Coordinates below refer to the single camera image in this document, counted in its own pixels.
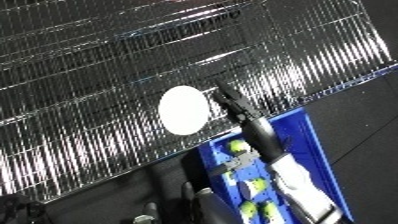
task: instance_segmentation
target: black cable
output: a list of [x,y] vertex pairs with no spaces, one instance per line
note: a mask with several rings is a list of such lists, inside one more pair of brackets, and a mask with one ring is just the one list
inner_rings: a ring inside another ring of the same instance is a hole
[[48,222],[49,222],[50,224],[54,224],[54,222],[53,222],[53,220],[50,218],[50,215],[48,214],[48,212],[46,211],[45,213],[46,213],[46,218],[47,218]]

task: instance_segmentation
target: blue bin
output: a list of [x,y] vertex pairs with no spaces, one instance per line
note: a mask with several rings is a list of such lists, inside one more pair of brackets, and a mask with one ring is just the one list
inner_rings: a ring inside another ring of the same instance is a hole
[[[322,189],[345,212],[347,217],[353,219],[305,110],[302,108],[295,109],[270,119],[270,122],[282,141],[289,139],[290,146],[287,150],[310,171],[311,178],[316,186]],[[202,161],[208,172],[217,165],[233,158],[227,145],[230,141],[236,139],[242,139],[242,135],[230,133],[210,140],[199,147]],[[213,191],[238,212],[239,206],[245,199],[239,192],[237,182],[258,177],[262,177],[270,183],[270,176],[265,170],[265,164],[256,159],[250,167],[211,177],[210,181]],[[285,223],[300,223],[270,184],[265,191],[257,195],[252,201],[262,203],[269,200],[278,206]],[[258,213],[251,219],[251,223],[263,224],[268,222]]]

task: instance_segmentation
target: black surface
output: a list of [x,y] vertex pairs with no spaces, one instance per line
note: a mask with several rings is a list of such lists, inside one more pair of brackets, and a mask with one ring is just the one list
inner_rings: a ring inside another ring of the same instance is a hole
[[191,151],[113,179],[49,206],[55,224],[132,224],[143,206],[156,202],[165,223],[185,223],[181,186],[191,181],[196,190],[208,186],[197,151]]
[[398,223],[398,119],[333,168],[357,223]]
[[306,106],[330,162],[342,158],[398,114],[397,97],[384,78]]
[[394,59],[398,59],[398,1],[396,0],[363,0],[367,12],[386,42]]

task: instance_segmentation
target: reflective metal surface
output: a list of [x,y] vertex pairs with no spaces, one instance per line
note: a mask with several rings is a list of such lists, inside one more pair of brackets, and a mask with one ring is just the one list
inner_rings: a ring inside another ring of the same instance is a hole
[[[391,60],[357,0],[1,0],[0,19],[0,195],[41,201],[231,128],[215,79],[273,115]],[[210,99],[198,134],[159,121],[176,85]]]

